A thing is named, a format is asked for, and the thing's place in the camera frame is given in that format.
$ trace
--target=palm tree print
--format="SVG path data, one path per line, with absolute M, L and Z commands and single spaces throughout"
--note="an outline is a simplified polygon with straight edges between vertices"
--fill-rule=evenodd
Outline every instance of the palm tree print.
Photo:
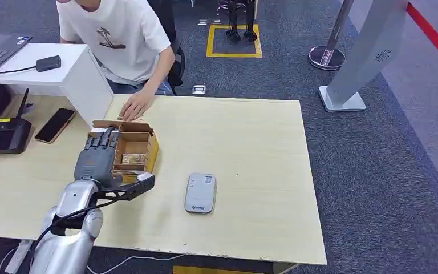
M 106 41 L 106 43 L 102 43 L 102 42 L 100 42 L 99 44 L 100 44 L 101 46 L 109 47 L 109 48 L 112 48 L 112 49 L 125 49 L 125 48 L 127 47 L 127 46 L 124 45 L 124 44 L 114 45 L 114 44 L 112 43 L 112 41 L 110 40 L 110 36 L 111 36 L 110 32 L 109 32 L 107 29 L 105 29 L 104 27 L 99 28 L 99 29 L 96 31 L 96 33 L 98 33 L 98 34 L 99 34 L 101 37 L 103 37 L 103 39 L 105 39 L 105 41 Z

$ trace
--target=white t-shirt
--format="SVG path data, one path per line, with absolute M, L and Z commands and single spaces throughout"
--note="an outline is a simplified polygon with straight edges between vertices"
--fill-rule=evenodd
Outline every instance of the white t-shirt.
M 171 44 L 147 0 L 102 0 L 93 12 L 74 0 L 56 5 L 61 37 L 88 44 L 114 82 L 137 85 L 148 80 L 159 53 Z

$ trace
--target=stanchion post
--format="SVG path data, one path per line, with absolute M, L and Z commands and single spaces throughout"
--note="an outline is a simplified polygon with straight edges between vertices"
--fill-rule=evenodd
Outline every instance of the stanchion post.
M 327 45 L 314 47 L 308 53 L 308 59 L 313 66 L 321 70 L 337 70 L 345 62 L 345 55 L 335 47 L 353 3 L 354 0 L 343 0 Z
M 351 53 L 328 86 L 319 88 L 327 111 L 365 110 L 358 90 L 396 55 L 409 0 L 373 0 Z

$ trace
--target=yellow tape square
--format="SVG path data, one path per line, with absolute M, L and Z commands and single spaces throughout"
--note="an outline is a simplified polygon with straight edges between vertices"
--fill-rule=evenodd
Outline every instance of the yellow tape square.
M 263 52 L 261 49 L 261 40 L 259 38 L 259 26 L 253 25 L 254 32 L 258 35 L 258 39 L 254 41 L 255 53 L 213 53 L 214 48 L 214 35 L 216 29 L 228 29 L 229 25 L 210 25 L 209 37 L 207 39 L 206 57 L 219 57 L 219 58 L 263 58 Z M 238 29 L 246 29 L 246 25 L 238 25 Z
M 178 265 L 174 265 L 172 274 L 259 274 L 259 273 L 200 268 L 200 267 L 181 267 Z

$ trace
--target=router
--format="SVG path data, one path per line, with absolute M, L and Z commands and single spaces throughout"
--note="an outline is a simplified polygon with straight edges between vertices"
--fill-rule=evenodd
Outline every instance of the router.
M 29 88 L 26 89 L 16 118 L 0 119 L 0 154 L 20 154 L 26 148 L 27 138 L 31 131 L 31 123 L 22 119 L 21 116 L 26 105 L 28 93 Z

